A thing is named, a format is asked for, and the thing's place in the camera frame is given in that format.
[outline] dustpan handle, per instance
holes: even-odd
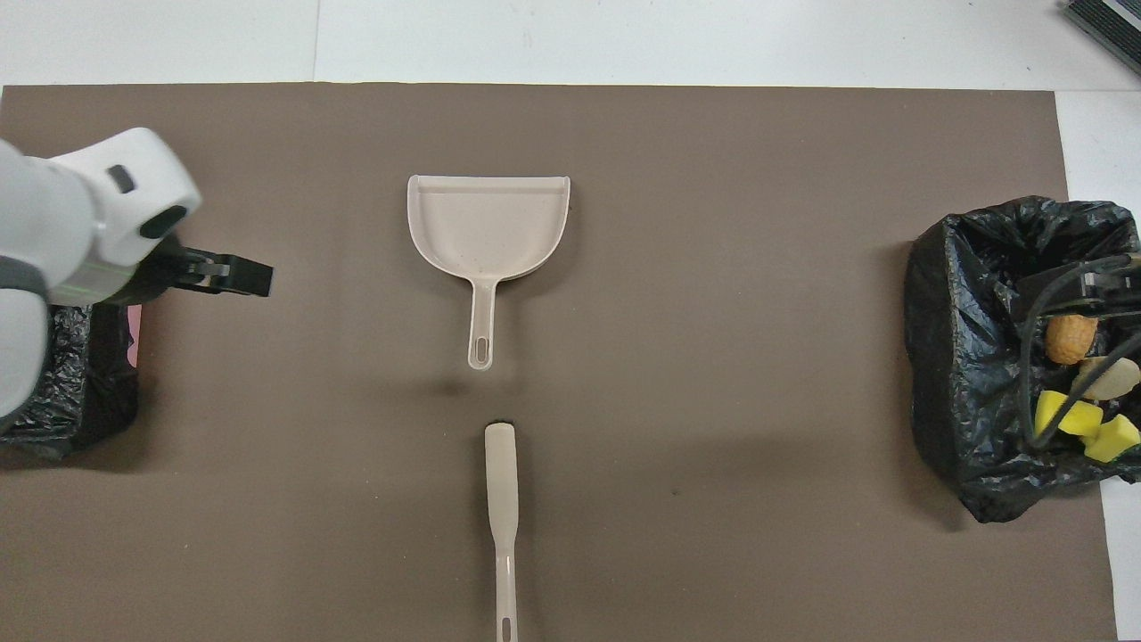
[[[471,339],[468,343],[468,365],[476,371],[492,367],[495,285],[494,281],[471,283]]]
[[[515,552],[495,552],[495,642],[518,642]]]

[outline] black cable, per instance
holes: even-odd
[[[1045,310],[1046,304],[1050,303],[1050,299],[1052,299],[1054,294],[1058,293],[1058,290],[1060,290],[1070,278],[1085,274],[1086,271],[1125,267],[1130,265],[1130,262],[1132,262],[1132,258],[1128,254],[1107,255],[1081,262],[1076,267],[1058,275],[1053,281],[1050,281],[1045,287],[1042,287],[1037,298],[1034,299],[1034,304],[1030,306],[1030,309],[1026,315],[1026,326],[1022,328],[1021,338],[1022,346],[1018,358],[1018,415],[1022,422],[1022,434],[1026,442],[1031,447],[1041,447],[1049,441],[1051,437],[1053,437],[1053,432],[1051,431],[1043,431],[1041,436],[1042,439],[1034,434],[1034,415],[1030,412],[1030,351],[1034,349],[1034,335],[1038,326],[1038,316],[1041,316]],[[1091,377],[1091,381],[1097,381],[1097,379]],[[1069,398],[1067,398],[1066,401],[1069,404],[1067,411],[1074,407],[1074,404]],[[1060,417],[1063,416],[1065,413],[1059,413],[1055,415],[1055,418],[1060,422]],[[1054,431],[1057,431],[1057,424],[1054,424],[1054,422],[1051,422],[1051,424],[1053,425]]]

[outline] white floor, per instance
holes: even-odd
[[[1054,90],[1070,196],[1141,210],[1141,76],[1054,0],[0,0],[0,86],[309,80]],[[1141,485],[1102,498],[1141,639]]]

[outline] black trash bag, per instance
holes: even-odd
[[[1041,196],[947,216],[912,245],[904,287],[912,432],[923,461],[979,522],[1013,520],[1058,488],[1115,476],[1133,483],[1141,474],[1141,449],[1103,465],[1062,432],[1041,449],[1026,444],[1018,421],[1021,326],[1011,312],[1019,278],[1139,246],[1128,210]],[[1037,324],[1031,399],[1069,391],[1077,371],[1045,359],[1045,320]],[[1103,319],[1092,353],[1106,355],[1131,332],[1125,320]],[[1141,387],[1101,406],[1106,421],[1124,413],[1141,425]]]
[[[127,430],[138,412],[138,373],[127,308],[55,307],[51,350],[35,393],[0,445],[62,460]]]

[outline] yellow sponge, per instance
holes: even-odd
[[[1125,415],[1118,415],[1098,431],[1098,438],[1085,445],[1085,456],[1108,464],[1122,453],[1141,444],[1141,433]]]
[[[1034,434],[1039,436],[1042,431],[1046,430],[1046,424],[1054,418],[1054,415],[1058,414],[1058,411],[1065,403],[1065,395],[1051,390],[1042,391],[1042,395],[1038,396],[1038,407],[1034,413]],[[1101,408],[1092,404],[1078,401],[1062,417],[1061,423],[1058,424],[1058,430],[1071,436],[1097,436],[1098,429],[1101,426],[1102,415]]]

